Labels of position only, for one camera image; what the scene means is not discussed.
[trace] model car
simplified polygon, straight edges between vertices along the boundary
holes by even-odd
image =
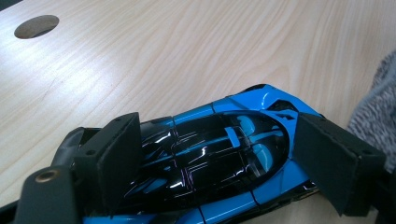
[[[315,192],[292,159],[299,99],[258,85],[140,125],[143,161],[113,218],[217,223],[269,212]]]
[[[340,215],[365,216],[373,204],[396,220],[396,172],[384,175],[384,162],[298,98],[261,84],[173,117],[140,123],[133,113],[75,129],[0,219],[234,223],[320,189]]]

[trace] black plastic support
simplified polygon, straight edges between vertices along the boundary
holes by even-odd
[[[379,211],[378,218],[383,220],[376,223],[396,223],[396,169],[393,174],[385,172],[375,182],[373,206]]]
[[[366,216],[385,155],[331,121],[301,113],[293,159],[337,212]]]
[[[67,166],[45,168],[25,180],[14,223],[80,223]]]
[[[81,147],[74,158],[88,201],[86,212],[112,214],[118,207],[142,157],[137,113],[113,119]]]

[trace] table surface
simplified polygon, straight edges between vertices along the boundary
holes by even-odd
[[[0,11],[0,206],[71,130],[175,115],[269,83],[346,127],[396,48],[395,1],[25,0]],[[59,24],[19,39],[41,15]],[[321,195],[248,222],[373,223]]]

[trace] car rear vent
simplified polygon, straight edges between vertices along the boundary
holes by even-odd
[[[281,110],[287,110],[287,109],[298,112],[298,110],[296,109],[296,107],[294,105],[292,105],[288,101],[283,101],[283,100],[276,101],[270,107],[268,107],[267,110],[281,111]]]

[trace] blue toy car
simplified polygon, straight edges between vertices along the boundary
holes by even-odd
[[[270,212],[316,191],[293,160],[301,100],[257,85],[141,123],[143,161],[116,215],[84,223],[218,223]]]
[[[384,162],[298,98],[256,85],[173,117],[75,129],[0,220],[235,223],[320,189],[340,215],[372,204],[395,222],[396,171]]]

